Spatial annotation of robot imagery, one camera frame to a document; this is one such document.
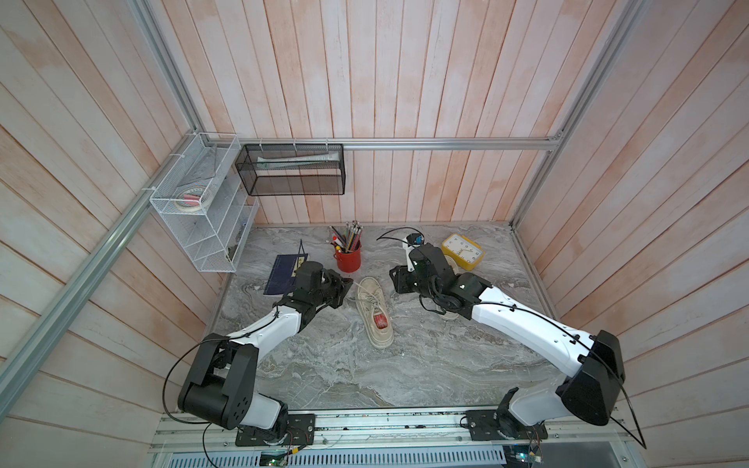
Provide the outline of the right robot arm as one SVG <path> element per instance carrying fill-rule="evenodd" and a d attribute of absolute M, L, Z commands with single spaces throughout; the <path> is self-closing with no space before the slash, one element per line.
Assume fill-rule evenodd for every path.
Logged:
<path fill-rule="evenodd" d="M 619 398 L 628 396 L 618 338 L 608 331 L 587 333 L 513 300 L 501 288 L 472 273 L 454 273 L 444 253 L 421 234 L 401 241 L 406 262 L 389 272 L 399 294 L 418 294 L 434 312 L 461 317 L 504 333 L 538 353 L 559 376 L 528 388 L 512 388 L 495 411 L 495 428 L 507 439 L 542 430 L 544 423 L 576 417 L 606 426 Z"/>

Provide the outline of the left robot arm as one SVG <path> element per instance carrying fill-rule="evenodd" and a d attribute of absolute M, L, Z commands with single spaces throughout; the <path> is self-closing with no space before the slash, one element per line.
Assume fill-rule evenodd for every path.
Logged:
<path fill-rule="evenodd" d="M 211 333 L 185 353 L 195 357 L 179 390 L 177 408 L 196 417 L 195 425 L 236 429 L 269 446 L 294 444 L 288 405 L 257 391 L 257 367 L 319 312 L 341 307 L 353 284 L 322 263 L 302 263 L 294 290 L 275 301 L 267 315 L 235 333 Z"/>

